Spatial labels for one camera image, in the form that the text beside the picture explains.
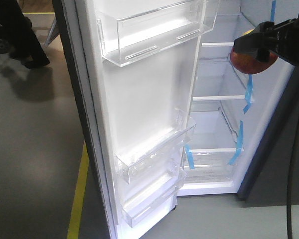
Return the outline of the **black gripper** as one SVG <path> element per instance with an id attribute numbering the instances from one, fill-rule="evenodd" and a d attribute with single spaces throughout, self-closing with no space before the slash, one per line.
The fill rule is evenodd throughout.
<path id="1" fill-rule="evenodd" d="M 251 32 L 235 39 L 233 51 L 269 62 L 270 52 L 286 62 L 299 66 L 299 14 L 297 18 L 275 24 L 264 21 Z"/>

